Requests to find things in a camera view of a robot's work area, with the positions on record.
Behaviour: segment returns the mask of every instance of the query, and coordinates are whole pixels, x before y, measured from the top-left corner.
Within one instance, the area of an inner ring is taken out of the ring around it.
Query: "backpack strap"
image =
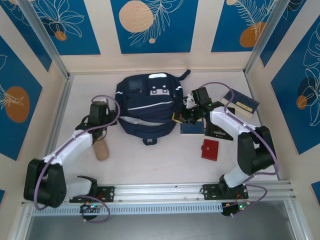
[[[142,141],[146,146],[155,145],[158,142],[156,138],[143,138]]]
[[[185,78],[191,73],[190,69],[184,72],[180,77],[178,77],[179,81],[185,80]]]

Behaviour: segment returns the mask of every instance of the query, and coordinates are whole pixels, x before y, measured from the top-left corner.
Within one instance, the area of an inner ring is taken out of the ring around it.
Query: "cardboard tube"
[[[98,140],[92,145],[96,156],[99,161],[106,160],[110,156],[110,152],[105,139],[103,136],[99,137]]]

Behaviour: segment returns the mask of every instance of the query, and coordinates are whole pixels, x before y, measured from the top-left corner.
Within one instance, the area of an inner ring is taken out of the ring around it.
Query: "yellow label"
[[[249,112],[252,112],[252,111],[253,111],[253,109],[252,109],[251,107],[248,107],[248,106],[242,104],[241,102],[238,102],[238,101],[237,101],[237,102],[236,102],[236,105],[242,107],[242,108],[245,109],[245,110],[248,110]]]

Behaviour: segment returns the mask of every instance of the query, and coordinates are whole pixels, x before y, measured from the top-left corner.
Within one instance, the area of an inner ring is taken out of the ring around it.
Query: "red wallet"
[[[201,147],[202,155],[201,157],[203,159],[209,159],[212,161],[217,161],[218,158],[218,148],[219,148],[219,142],[205,139],[203,141],[203,145]]]

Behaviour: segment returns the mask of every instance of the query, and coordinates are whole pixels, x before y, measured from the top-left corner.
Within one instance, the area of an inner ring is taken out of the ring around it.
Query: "white table surface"
[[[92,97],[115,96],[116,85],[125,77],[145,72],[76,75],[62,121],[57,146],[62,145],[74,132],[82,118],[89,114]],[[183,71],[171,71],[179,76]],[[242,71],[192,72],[181,82],[184,95],[207,82],[223,82],[235,90],[250,96],[249,87]],[[220,101],[228,92],[221,85],[207,86],[212,101]],[[109,101],[111,109],[114,104]],[[239,115],[250,124],[259,126],[255,113],[251,119]],[[237,142],[220,140],[217,161],[201,158],[204,135],[181,135],[180,125],[167,136],[159,138],[153,146],[145,146],[140,138],[128,135],[120,124],[107,129],[107,146],[110,157],[96,159],[93,148],[86,149],[64,171],[71,175],[84,175],[98,180],[100,185],[117,184],[171,184],[218,182],[237,164]],[[274,172],[271,166],[265,170]],[[259,176],[253,181],[277,180],[276,176]]]

